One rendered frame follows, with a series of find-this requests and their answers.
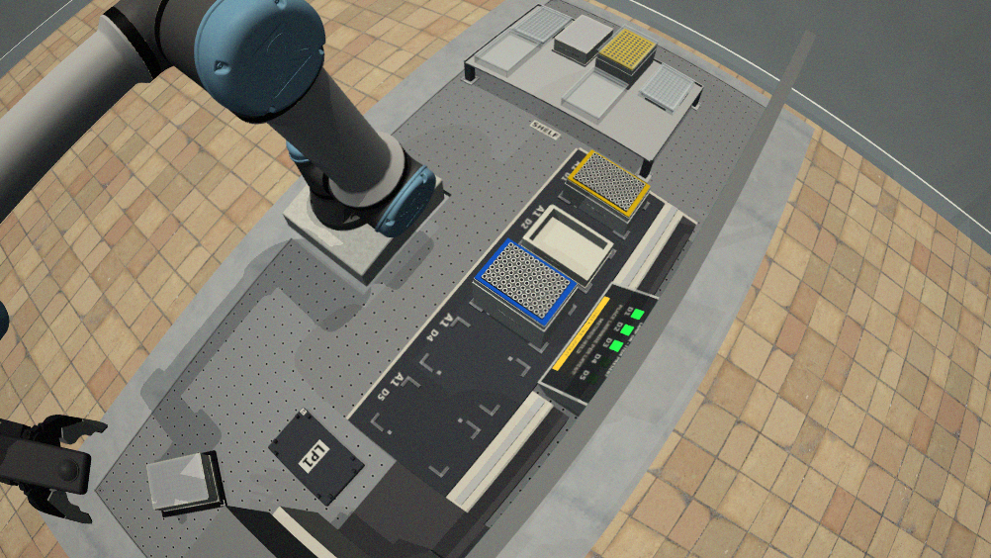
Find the grey flat shelf table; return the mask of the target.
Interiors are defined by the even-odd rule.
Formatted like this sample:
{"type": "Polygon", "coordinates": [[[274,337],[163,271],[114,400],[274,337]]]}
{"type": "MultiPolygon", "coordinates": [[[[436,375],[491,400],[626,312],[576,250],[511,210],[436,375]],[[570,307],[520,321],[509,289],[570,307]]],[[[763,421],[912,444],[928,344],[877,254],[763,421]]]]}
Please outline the grey flat shelf table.
{"type": "Polygon", "coordinates": [[[552,52],[552,48],[554,47],[554,39],[552,39],[508,78],[474,63],[474,54],[476,52],[507,28],[513,28],[541,5],[537,3],[464,59],[465,79],[470,82],[474,80],[475,68],[477,68],[573,117],[644,158],[639,175],[646,179],[650,174],[655,157],[674,132],[677,125],[691,105],[696,107],[698,104],[704,86],[695,81],[694,86],[675,113],[673,115],[667,113],[638,96],[639,89],[641,89],[649,77],[662,64],[661,61],[654,58],[653,63],[648,69],[600,124],[596,125],[561,106],[562,95],[595,65],[595,58],[586,67],[583,67],[552,52]]]}

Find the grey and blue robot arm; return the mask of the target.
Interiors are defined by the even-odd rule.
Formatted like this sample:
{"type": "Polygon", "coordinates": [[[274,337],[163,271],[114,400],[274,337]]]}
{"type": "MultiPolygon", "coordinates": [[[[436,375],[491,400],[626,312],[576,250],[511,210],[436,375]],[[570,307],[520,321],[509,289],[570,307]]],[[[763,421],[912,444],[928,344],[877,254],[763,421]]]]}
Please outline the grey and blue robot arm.
{"type": "MultiPolygon", "coordinates": [[[[175,66],[286,140],[323,225],[402,234],[435,174],[371,127],[323,68],[324,44],[305,0],[120,0],[0,119],[0,224],[127,92],[175,66]]],[[[0,433],[0,478],[85,495],[90,466],[88,453],[0,433]]]]}

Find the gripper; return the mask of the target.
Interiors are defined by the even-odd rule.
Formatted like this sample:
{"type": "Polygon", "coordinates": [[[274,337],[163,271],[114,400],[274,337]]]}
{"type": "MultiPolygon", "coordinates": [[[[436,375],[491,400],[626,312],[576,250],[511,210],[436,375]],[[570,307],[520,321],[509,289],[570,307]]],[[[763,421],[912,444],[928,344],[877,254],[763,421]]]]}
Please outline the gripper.
{"type": "MultiPolygon", "coordinates": [[[[108,427],[107,424],[100,421],[64,415],[49,416],[44,422],[40,422],[32,428],[2,418],[0,418],[0,422],[0,433],[59,447],[60,442],[73,444],[82,435],[91,436],[94,432],[102,433],[108,427]]],[[[24,491],[24,495],[28,496],[29,503],[40,512],[81,523],[92,523],[89,513],[83,512],[79,506],[73,505],[63,491],[3,478],[0,478],[0,482],[11,486],[19,485],[20,490],[24,491]]]]}

